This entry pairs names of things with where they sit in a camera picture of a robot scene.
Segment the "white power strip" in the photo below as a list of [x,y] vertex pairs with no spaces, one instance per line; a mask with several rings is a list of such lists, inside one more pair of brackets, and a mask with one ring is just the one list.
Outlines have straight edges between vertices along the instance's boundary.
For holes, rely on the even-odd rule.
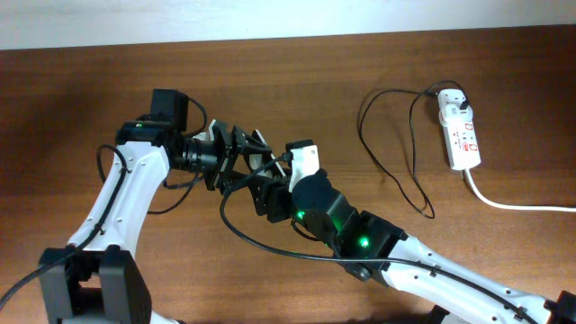
[[560,206],[517,206],[497,203],[484,197],[472,179],[470,169],[480,164],[478,140],[472,122],[473,111],[464,92],[446,89],[438,94],[440,123],[448,148],[448,159],[453,170],[463,171],[468,185],[478,199],[496,208],[515,211],[576,212],[576,208]]

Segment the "wooden table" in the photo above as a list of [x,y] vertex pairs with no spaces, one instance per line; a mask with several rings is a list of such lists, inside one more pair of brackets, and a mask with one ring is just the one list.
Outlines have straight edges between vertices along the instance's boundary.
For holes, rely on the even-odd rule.
[[[575,292],[576,216],[502,211],[475,198],[447,164],[436,100],[418,104],[414,116],[418,176],[436,220],[410,208],[356,136],[371,89],[418,90],[452,78],[475,111],[482,163],[473,172],[483,193],[503,203],[574,204],[574,53],[573,26],[0,52],[0,291],[29,273],[44,248],[66,244],[102,186],[95,149],[113,143],[124,121],[149,110],[151,90],[164,87],[201,101],[210,118],[260,129],[277,153],[313,139],[332,184],[355,207],[480,274],[551,299]],[[379,101],[365,137],[420,204],[406,162],[410,99]],[[190,111],[193,129],[201,115]],[[179,194],[159,189],[152,208]],[[160,313],[188,323],[311,323],[431,309],[340,266],[250,246],[221,223],[220,200],[201,185],[180,208],[147,218],[137,260]],[[233,196],[228,210],[256,239],[328,253],[288,222],[256,216],[248,193]],[[0,322],[46,322],[38,281],[17,293]]]

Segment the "white wall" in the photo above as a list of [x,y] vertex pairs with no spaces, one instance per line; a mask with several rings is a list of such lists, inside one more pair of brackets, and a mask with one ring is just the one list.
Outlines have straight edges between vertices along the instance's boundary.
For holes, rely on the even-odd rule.
[[0,0],[0,49],[576,23],[576,0]]

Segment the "green light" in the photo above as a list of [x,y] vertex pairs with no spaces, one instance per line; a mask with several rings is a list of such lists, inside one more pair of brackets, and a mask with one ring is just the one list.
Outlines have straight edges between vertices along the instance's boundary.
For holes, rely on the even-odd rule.
[[369,245],[370,241],[368,240],[368,238],[360,238],[360,246],[362,248],[368,248]]

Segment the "power outlet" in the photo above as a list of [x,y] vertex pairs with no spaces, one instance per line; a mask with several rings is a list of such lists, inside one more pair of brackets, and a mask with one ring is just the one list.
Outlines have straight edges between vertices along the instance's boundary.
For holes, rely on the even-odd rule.
[[462,171],[478,166],[481,160],[472,122],[473,110],[464,93],[458,89],[442,90],[438,104],[450,167]]

